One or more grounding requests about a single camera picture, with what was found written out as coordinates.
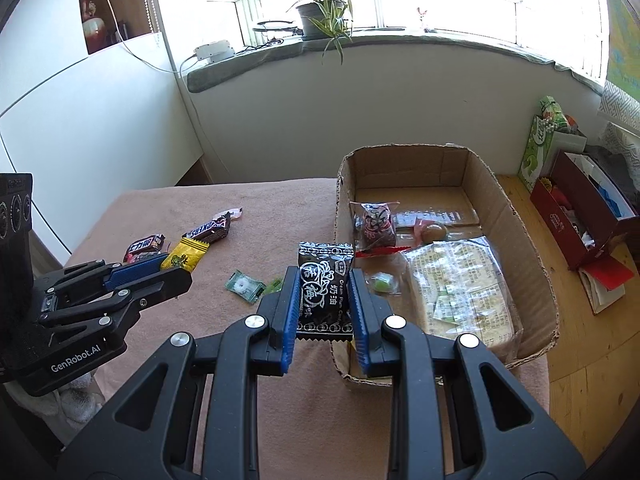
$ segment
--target red box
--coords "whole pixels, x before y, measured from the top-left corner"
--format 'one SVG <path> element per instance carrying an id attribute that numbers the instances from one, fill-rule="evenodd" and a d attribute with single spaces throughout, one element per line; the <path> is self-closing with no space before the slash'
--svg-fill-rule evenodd
<path id="1" fill-rule="evenodd" d="M 609 248 L 622 240 L 626 233 L 640 232 L 640 218 L 635 212 L 631 218 L 617 219 L 598 189 L 566 153 L 558 154 L 550 177 L 573 205 L 577 217 L 595 241 L 593 248 L 584 246 L 556 200 L 537 181 L 531 192 L 531 201 L 558 242 L 571 270 L 608 253 Z"/>

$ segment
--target plant pot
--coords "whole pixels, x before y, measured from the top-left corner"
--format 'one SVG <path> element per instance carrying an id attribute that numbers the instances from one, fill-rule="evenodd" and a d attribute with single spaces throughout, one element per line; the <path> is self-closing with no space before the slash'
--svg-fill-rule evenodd
<path id="1" fill-rule="evenodd" d="M 344 3 L 336 1 L 336 7 L 343 7 Z M 300 19 L 302 20 L 302 31 L 304 35 L 302 36 L 303 41 L 308 40 L 322 40 L 322 38 L 327 38 L 328 36 L 322 32 L 319 28 L 317 28 L 309 18 L 313 18 L 321 22 L 324 19 L 324 14 L 322 13 L 322 9 L 320 5 L 316 2 L 311 2 L 310 4 L 304 4 L 296 7 L 298 13 L 300 14 Z"/>

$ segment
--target red paper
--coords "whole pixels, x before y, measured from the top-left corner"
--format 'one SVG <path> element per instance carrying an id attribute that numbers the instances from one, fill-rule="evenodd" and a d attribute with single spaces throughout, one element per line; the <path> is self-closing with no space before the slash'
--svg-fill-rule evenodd
<path id="1" fill-rule="evenodd" d="M 618 288 L 634 276 L 631 270 L 608 254 L 590 264 L 586 264 L 582 267 L 582 270 L 593 276 L 607 290 Z"/>

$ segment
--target black candy wrapper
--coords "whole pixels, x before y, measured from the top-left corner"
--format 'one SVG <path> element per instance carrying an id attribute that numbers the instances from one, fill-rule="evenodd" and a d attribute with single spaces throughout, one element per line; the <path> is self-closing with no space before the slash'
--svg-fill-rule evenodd
<path id="1" fill-rule="evenodd" d="M 348 338 L 353 333 L 347 281 L 353 260 L 351 244 L 300 242 L 302 286 L 298 337 Z"/>

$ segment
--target gold wrapped candy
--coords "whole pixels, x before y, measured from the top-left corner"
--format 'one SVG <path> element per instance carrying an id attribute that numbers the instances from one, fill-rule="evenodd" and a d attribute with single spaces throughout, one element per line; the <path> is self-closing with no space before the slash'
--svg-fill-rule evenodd
<path id="1" fill-rule="evenodd" d="M 182 267 L 189 272 L 193 272 L 207 249 L 209 249 L 209 244 L 205 242 L 183 238 L 165 258 L 160 268 L 166 270 L 172 267 Z"/>

